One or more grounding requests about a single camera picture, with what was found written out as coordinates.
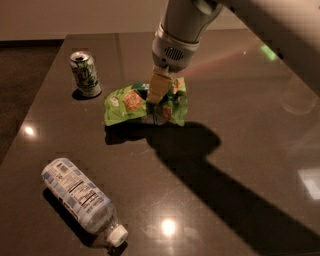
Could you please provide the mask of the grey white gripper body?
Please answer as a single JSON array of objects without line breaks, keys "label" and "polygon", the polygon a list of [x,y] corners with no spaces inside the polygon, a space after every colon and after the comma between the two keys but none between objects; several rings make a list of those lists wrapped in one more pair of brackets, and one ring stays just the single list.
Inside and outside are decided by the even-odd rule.
[{"label": "grey white gripper body", "polygon": [[154,65],[178,73],[190,65],[199,48],[200,27],[160,24],[152,43]]}]

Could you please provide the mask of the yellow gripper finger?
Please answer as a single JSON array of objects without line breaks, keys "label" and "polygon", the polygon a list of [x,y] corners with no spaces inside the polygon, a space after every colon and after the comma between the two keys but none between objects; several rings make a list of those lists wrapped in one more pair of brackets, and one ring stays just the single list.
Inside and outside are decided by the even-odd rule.
[{"label": "yellow gripper finger", "polygon": [[169,67],[155,66],[152,71],[146,101],[151,104],[159,104],[172,84],[173,77],[169,72]]}]

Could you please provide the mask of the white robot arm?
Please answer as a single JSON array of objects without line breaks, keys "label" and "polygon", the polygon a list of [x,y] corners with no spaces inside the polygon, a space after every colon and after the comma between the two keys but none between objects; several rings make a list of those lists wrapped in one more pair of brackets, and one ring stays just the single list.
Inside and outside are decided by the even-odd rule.
[{"label": "white robot arm", "polygon": [[206,28],[232,11],[311,88],[320,92],[320,0],[168,0],[152,44],[147,101],[159,103],[186,69]]}]

